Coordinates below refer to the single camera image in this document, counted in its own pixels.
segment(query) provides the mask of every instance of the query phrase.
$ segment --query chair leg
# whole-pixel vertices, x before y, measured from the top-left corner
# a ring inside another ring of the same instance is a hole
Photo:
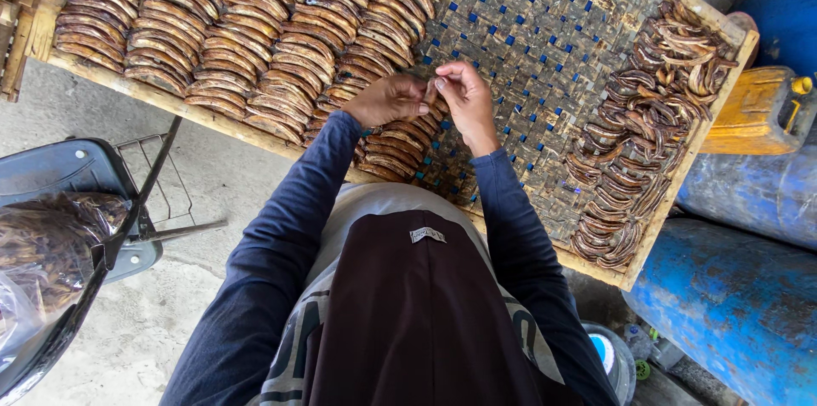
[[[226,220],[216,221],[214,223],[205,223],[193,225],[189,227],[182,227],[178,229],[160,230],[158,232],[146,232],[139,235],[130,235],[125,241],[126,245],[135,245],[143,242],[156,242],[158,240],[167,240],[169,238],[181,237],[182,235],[197,234],[199,232],[206,232],[213,229],[219,229],[227,225]]]

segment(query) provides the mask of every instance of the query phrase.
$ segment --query yellow jerry can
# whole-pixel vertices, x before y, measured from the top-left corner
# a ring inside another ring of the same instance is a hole
[[[743,71],[700,152],[777,155],[800,149],[817,112],[811,88],[811,77],[797,77],[786,66]]]

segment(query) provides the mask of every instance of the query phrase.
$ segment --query chair seat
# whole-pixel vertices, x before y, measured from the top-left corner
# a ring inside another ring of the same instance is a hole
[[[0,206],[60,191],[111,193],[125,200],[138,195],[122,159],[104,140],[65,140],[0,158]],[[143,232],[154,231],[143,212],[128,234],[138,234],[139,224]],[[160,242],[123,246],[105,283],[137,274],[161,257]]]

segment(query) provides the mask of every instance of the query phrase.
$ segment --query woven bamboo mat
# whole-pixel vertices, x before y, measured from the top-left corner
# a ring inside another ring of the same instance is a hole
[[[441,0],[413,72],[453,60],[490,82],[494,123],[516,174],[552,238],[567,242],[594,198],[568,177],[568,145],[595,116],[607,78],[627,67],[641,23],[661,0]],[[420,165],[420,186],[482,214],[472,155],[442,123]]]

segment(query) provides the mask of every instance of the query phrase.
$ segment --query plastic bag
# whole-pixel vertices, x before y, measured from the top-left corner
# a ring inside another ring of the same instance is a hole
[[[0,370],[78,300],[94,272],[91,247],[116,232],[129,205],[58,192],[0,206]]]

